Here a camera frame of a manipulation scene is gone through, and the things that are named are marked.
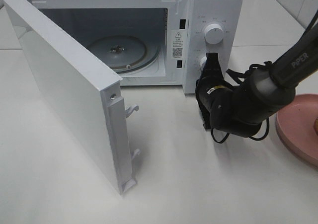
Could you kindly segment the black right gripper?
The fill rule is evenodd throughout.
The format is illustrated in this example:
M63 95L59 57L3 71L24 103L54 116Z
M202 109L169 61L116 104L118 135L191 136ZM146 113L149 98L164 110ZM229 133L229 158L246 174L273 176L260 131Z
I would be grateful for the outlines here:
M224 80L218 53L206 53L206 61L200 78L196 81L195 97L203 119L203 127L210 130L210 114L216 95L215 90L233 90L233 86Z

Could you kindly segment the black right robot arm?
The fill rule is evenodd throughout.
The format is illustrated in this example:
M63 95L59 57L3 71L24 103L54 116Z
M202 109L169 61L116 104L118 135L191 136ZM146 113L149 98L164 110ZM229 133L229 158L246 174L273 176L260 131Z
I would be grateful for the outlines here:
M207 53L196 81L195 96L205 130L219 130L257 140L262 123L295 98L296 86L318 70L318 16L314 15L298 42L275 62L252 64L244 73L228 69L237 83L224 80L217 53Z

